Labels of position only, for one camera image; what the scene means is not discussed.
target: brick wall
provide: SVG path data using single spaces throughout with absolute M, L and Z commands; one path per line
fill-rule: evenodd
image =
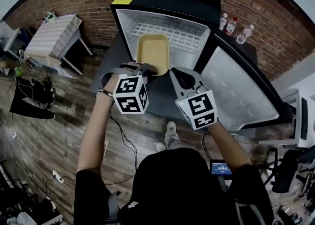
M 23 0 L 5 19 L 13 28 L 35 27 L 45 13 L 76 13 L 83 20 L 87 42 L 110 45 L 118 32 L 109 4 L 113 0 Z M 248 42 L 257 48 L 260 69 L 274 80 L 315 48 L 315 25 L 292 0 L 221 0 L 222 13 L 237 16 L 240 24 L 255 26 Z

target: refrigerator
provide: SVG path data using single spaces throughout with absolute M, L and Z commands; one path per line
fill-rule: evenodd
M 168 37 L 170 69 L 201 74 L 229 131 L 291 122 L 290 108 L 252 56 L 219 30 L 221 0 L 114 0 L 111 9 L 131 60 L 140 36 Z

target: wire rack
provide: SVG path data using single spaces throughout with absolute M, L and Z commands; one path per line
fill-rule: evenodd
M 182 25 L 178 21 L 170 21 L 168 17 L 157 18 L 143 16 L 131 31 L 132 35 L 163 34 L 171 45 L 198 51 L 202 43 L 202 30 L 192 25 Z

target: phone screen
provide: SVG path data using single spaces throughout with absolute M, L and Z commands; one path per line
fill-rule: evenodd
M 214 175 L 232 175 L 230 168 L 226 163 L 212 163 L 211 174 Z

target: electrical outlet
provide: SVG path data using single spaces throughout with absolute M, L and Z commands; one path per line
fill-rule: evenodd
M 64 183 L 64 180 L 59 176 L 59 174 L 55 170 L 53 170 L 53 175 L 61 184 Z

